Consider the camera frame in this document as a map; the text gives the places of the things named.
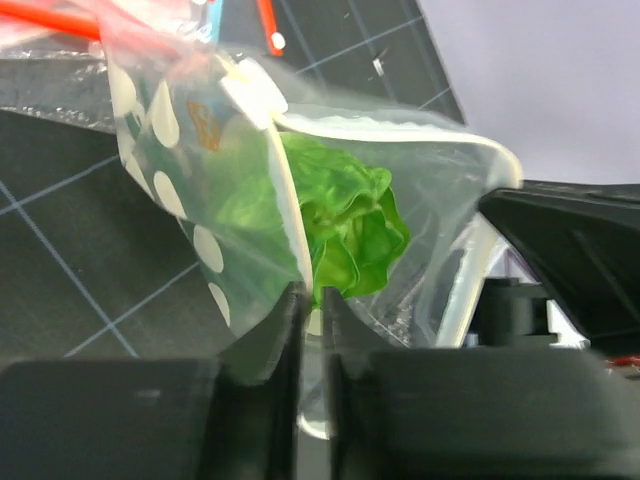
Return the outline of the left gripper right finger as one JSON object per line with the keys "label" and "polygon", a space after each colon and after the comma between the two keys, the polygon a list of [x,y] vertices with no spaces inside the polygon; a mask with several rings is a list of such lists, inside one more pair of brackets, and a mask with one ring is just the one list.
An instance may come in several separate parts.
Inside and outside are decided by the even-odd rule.
{"label": "left gripper right finger", "polygon": [[639,399],[578,349],[409,349],[329,288],[334,479],[635,479]]}

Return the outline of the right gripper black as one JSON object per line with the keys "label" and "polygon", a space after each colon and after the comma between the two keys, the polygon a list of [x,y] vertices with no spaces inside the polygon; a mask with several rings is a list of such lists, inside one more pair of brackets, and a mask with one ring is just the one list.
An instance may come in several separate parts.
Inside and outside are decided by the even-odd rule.
{"label": "right gripper black", "polygon": [[560,344],[550,301],[590,340],[638,335],[638,185],[527,181],[484,195],[478,210],[541,281],[484,281],[469,327],[481,345]]}

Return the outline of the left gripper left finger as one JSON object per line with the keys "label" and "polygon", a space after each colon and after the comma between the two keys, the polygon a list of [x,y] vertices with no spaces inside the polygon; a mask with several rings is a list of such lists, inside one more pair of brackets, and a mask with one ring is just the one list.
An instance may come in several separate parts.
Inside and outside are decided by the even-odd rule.
{"label": "left gripper left finger", "polygon": [[5,479],[290,479],[303,288],[208,358],[23,360],[1,373]]}

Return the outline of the green lettuce head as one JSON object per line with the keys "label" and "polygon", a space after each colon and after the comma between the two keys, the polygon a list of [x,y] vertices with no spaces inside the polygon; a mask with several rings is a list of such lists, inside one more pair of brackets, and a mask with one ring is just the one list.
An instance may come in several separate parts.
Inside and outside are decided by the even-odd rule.
{"label": "green lettuce head", "polygon": [[[280,139],[311,257],[313,307],[320,307],[326,287],[346,298],[384,289],[411,237],[396,206],[390,170],[313,137],[284,132]],[[214,190],[207,213],[219,229],[225,261],[223,271],[208,275],[225,294],[233,318],[249,309],[263,315],[298,278],[267,156],[265,142],[255,139],[232,140],[202,157]]]}

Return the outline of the clear dotted zip bag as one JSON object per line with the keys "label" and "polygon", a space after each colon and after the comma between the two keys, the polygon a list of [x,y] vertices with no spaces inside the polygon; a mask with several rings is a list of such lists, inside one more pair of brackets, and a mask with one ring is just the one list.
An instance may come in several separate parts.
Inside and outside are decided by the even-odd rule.
{"label": "clear dotted zip bag", "polygon": [[325,288],[384,344],[463,344],[498,240],[478,202],[522,182],[507,148],[246,51],[110,46],[106,63],[122,163],[178,220],[228,331],[245,337],[306,285],[305,433],[329,436]]}

